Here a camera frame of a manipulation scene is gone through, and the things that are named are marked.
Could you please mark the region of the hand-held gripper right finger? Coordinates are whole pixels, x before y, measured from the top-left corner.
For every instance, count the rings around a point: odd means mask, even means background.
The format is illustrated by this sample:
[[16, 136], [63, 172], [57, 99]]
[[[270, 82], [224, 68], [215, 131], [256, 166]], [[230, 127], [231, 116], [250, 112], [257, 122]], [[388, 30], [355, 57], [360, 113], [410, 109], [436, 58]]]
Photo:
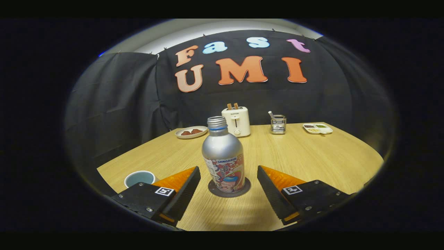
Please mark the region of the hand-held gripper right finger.
[[266, 166], [257, 167], [257, 179], [284, 226], [326, 214], [351, 197], [321, 180], [306, 182]]

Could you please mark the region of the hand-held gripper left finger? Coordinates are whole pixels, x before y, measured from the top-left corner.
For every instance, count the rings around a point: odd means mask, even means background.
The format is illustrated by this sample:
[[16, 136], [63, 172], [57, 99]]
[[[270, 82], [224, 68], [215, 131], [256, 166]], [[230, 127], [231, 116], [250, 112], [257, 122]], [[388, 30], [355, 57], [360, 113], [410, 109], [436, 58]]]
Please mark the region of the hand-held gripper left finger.
[[149, 220], [175, 227], [193, 198], [200, 179], [199, 167], [195, 166], [153, 184], [138, 182], [111, 198]]

